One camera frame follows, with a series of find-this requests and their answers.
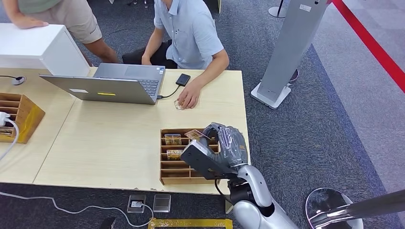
wooden compartment box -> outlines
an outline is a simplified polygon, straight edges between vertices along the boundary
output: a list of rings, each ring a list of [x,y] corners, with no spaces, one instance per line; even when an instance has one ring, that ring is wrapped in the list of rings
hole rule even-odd
[[[10,120],[14,121],[20,135],[17,143],[26,144],[41,122],[45,112],[25,95],[0,93],[0,112],[10,114]],[[0,126],[0,142],[12,142],[16,131],[11,123]]]
[[[182,184],[213,184],[214,180],[206,180],[199,172],[192,169],[184,161],[169,161],[167,159],[167,150],[178,149],[184,150],[189,144],[189,139],[184,134],[198,130],[200,132],[203,129],[162,129],[160,132],[160,181],[163,185],[182,185]],[[180,134],[181,145],[180,146],[167,146],[165,141],[166,134]],[[209,144],[210,148],[214,152],[218,152],[218,142],[211,139]]]

person's arm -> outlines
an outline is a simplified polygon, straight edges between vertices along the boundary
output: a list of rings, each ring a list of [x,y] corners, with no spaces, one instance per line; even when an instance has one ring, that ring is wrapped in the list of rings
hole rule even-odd
[[[142,55],[143,65],[152,65],[152,63],[150,62],[150,58],[162,45],[163,33],[163,29],[155,27],[155,30],[153,31],[152,35],[149,38],[149,42],[146,45],[145,52]]]
[[[155,18],[153,19],[153,23],[155,24],[155,30],[150,36],[148,44],[146,45],[145,52],[142,56],[143,65],[152,65],[150,63],[150,58],[162,45],[164,26],[162,20],[160,19],[159,9],[156,3],[155,3]]]
[[[20,29],[47,26],[48,23],[25,16],[18,8],[18,0],[3,0],[4,9],[10,21]]]
[[[212,56],[213,61],[180,93],[178,100],[183,109],[194,108],[198,103],[201,89],[218,77],[229,65],[228,54],[216,34],[210,15],[206,13],[199,15],[198,21],[193,23],[193,34],[201,55]]]

man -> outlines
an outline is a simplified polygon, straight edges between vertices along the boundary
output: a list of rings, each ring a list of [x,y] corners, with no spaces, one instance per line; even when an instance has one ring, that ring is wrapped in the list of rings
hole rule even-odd
[[[103,62],[118,63],[117,54],[103,40],[97,20],[86,0],[3,0],[4,9],[21,29],[50,24],[67,30]]]
[[[183,109],[194,108],[201,89],[229,64],[210,11],[203,0],[155,0],[154,24],[146,48],[125,54],[122,59],[130,64],[205,69],[178,98]],[[162,43],[164,30],[171,40]]]

white cable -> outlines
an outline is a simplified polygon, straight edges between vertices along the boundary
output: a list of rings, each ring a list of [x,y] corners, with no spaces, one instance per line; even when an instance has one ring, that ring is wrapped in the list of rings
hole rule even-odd
[[[69,213],[69,214],[79,214],[79,213],[84,212],[84,211],[87,210],[88,208],[99,208],[99,209],[104,209],[104,210],[112,210],[112,209],[114,209],[114,210],[120,211],[120,212],[125,216],[125,218],[127,219],[128,224],[131,225],[132,227],[135,227],[135,228],[140,228],[140,227],[143,227],[143,226],[146,226],[146,225],[150,224],[150,222],[152,222],[153,217],[154,217],[154,216],[153,216],[153,210],[152,210],[148,205],[142,204],[142,203],[140,203],[140,205],[149,208],[149,210],[150,210],[151,213],[152,213],[152,217],[150,218],[149,222],[147,222],[147,223],[145,223],[145,224],[142,224],[142,225],[133,225],[133,224],[129,221],[128,216],[127,216],[121,209],[115,208],[115,207],[112,207],[112,208],[104,208],[104,207],[99,207],[99,206],[93,206],[93,205],[91,205],[91,206],[85,207],[83,210],[74,212],[74,211],[68,211],[68,210],[65,210],[65,209],[63,209],[63,208],[58,207],[58,206],[56,205],[55,199],[54,199],[53,197],[22,197],[22,196],[17,196],[17,195],[5,193],[5,192],[0,192],[0,195],[2,195],[2,196],[7,196],[7,197],[19,198],[19,199],[50,199],[50,200],[52,200],[53,205],[55,206],[56,209],[61,210],[61,211],[64,211],[64,212]]]
[[[20,135],[20,130],[18,129],[18,126],[15,124],[15,122],[13,122],[12,120],[10,120],[10,119],[8,119],[8,118],[6,118],[6,119],[4,119],[4,120],[5,120],[6,122],[11,123],[11,124],[14,126],[16,135],[15,135],[14,141],[13,141],[12,144],[9,146],[9,148],[7,148],[6,152],[4,152],[4,153],[0,156],[0,161],[3,159],[3,157],[5,157],[5,156],[10,152],[11,148],[17,143],[18,136]]]

red stripe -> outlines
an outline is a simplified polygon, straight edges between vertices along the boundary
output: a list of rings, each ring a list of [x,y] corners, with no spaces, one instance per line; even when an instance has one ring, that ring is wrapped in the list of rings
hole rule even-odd
[[[372,37],[362,23],[343,3],[342,0],[332,0],[333,4],[346,19],[348,24],[353,28],[370,52],[374,55],[381,66],[387,71],[391,78],[405,93],[405,72],[393,61],[381,45]]]

